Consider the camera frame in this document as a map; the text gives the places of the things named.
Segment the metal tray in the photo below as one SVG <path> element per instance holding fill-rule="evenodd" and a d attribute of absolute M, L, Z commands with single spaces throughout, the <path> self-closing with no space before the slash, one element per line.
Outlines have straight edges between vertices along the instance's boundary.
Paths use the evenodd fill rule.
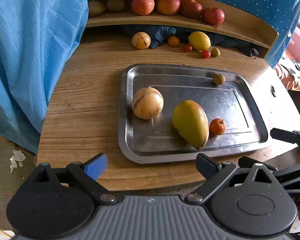
<path fill-rule="evenodd" d="M 216 86 L 213 73 L 222 73 L 226 83 Z M 151 86 L 164 99 L 161 114 L 151 120 L 132 113 L 133 95 Z M 209 123 L 222 118 L 227 124 L 221 136 L 210 136 L 203 148 L 210 157 L 232 155 L 268 146 L 269 131 L 245 79 L 236 73 L 184 65 L 136 64 L 121 78 L 118 139 L 123 154 L 136 163 L 194 160 L 197 150 L 173 128 L 172 113 L 181 101 L 190 99 L 205 111 Z"/>

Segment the apple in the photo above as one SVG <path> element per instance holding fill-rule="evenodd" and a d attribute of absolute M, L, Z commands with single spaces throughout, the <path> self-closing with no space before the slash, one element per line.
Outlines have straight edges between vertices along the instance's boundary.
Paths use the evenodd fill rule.
<path fill-rule="evenodd" d="M 154 0 L 132 0 L 131 10 L 138 15 L 148 15 L 154 9 Z"/>
<path fill-rule="evenodd" d="M 180 0 L 159 0 L 157 2 L 158 12 L 164 15 L 175 14 L 180 8 Z"/>
<path fill-rule="evenodd" d="M 202 13 L 202 5 L 196 0 L 181 0 L 179 11 L 184 17 L 198 19 Z"/>
<path fill-rule="evenodd" d="M 225 20 L 225 13 L 220 8 L 205 8 L 202 19 L 208 24 L 218 26 Z"/>

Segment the blue cloth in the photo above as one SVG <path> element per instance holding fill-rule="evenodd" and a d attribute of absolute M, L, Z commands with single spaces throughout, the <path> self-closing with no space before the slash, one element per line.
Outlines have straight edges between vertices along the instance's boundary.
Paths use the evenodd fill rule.
<path fill-rule="evenodd" d="M 52 91 L 87 19 L 87 0 L 0 0 L 1 135 L 37 152 Z"/>

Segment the lemon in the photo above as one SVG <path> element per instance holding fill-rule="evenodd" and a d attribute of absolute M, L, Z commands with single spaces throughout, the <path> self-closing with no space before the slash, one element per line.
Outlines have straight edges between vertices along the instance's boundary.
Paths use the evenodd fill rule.
<path fill-rule="evenodd" d="M 188 40 L 195 50 L 207 50 L 211 47 L 209 37 L 203 32 L 191 33 Z"/>

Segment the wooden table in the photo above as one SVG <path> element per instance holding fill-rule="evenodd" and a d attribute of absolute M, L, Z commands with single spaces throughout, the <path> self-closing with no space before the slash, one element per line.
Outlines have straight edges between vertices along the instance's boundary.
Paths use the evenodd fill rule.
<path fill-rule="evenodd" d="M 288 92 L 267 62 L 235 49 L 220 48 L 221 56 L 202 59 L 199 52 L 185 53 L 181 45 L 136 50 L 130 39 L 114 27 L 89 28 L 71 56 L 53 91 L 44 120 L 37 163 L 65 167 L 85 162 L 99 152 L 108 156 L 108 168 L 98 182 L 109 190 L 167 187 L 203 180 L 194 161 L 137 164 L 118 145 L 118 109 L 121 72 L 136 63 L 202 66 L 236 72 L 251 86 L 269 128 L 300 130 L 300 115 Z M 271 95 L 270 86 L 276 97 Z M 285 153 L 296 145 L 271 140 L 270 147 L 245 153 L 260 161 Z M 217 158 L 236 163 L 241 155 Z"/>

